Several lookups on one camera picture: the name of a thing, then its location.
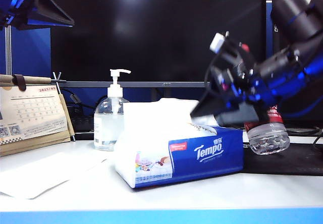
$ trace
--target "sheet of paper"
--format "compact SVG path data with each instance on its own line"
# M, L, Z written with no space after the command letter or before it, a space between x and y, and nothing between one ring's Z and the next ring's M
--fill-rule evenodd
M106 157L93 153L56 153L16 169L0 172L0 192L33 199L74 176L98 165Z
M54 85L0 87L0 145L67 130Z

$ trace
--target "tempo logo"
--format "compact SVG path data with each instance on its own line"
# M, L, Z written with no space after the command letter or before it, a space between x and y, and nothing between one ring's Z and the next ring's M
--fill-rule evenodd
M203 149L204 145L201 145L194 149L194 152L197 152L196 160L203 162L209 158L220 155L224 152L222 149L222 138L215 139L213 141L214 146L207 147Z

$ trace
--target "clear plastic bottle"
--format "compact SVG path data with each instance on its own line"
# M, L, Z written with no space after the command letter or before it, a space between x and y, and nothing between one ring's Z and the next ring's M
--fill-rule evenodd
M119 135L124 129L123 90L118 84L120 72L130 74L125 69L110 69L113 84L107 89L107 98L102 101L94 113L94 147L99 150L113 151Z
M260 124L245 123L251 150L259 155L284 151L290 139L277 107L268 110L269 122Z
M115 143L124 129L122 97L107 98L101 102L94 113L94 147L99 150L113 151ZM113 104L118 111L113 113Z

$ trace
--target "red bottle label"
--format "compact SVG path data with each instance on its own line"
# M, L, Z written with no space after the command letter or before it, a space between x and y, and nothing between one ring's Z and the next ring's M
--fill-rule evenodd
M248 132L250 129L256 127L256 126L260 126L263 124L267 124L267 123L274 123L274 122L279 122L279 123L283 123L283 118L281 116L281 114L278 113L277 111L277 106L273 106L270 107L267 110L267 114L269 117L269 120L267 122L248 122L244 124L244 127L246 129L246 131Z

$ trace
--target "calendar page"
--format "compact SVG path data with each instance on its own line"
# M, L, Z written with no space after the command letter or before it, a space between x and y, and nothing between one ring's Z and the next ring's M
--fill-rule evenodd
M55 85L0 87L0 145L67 130Z

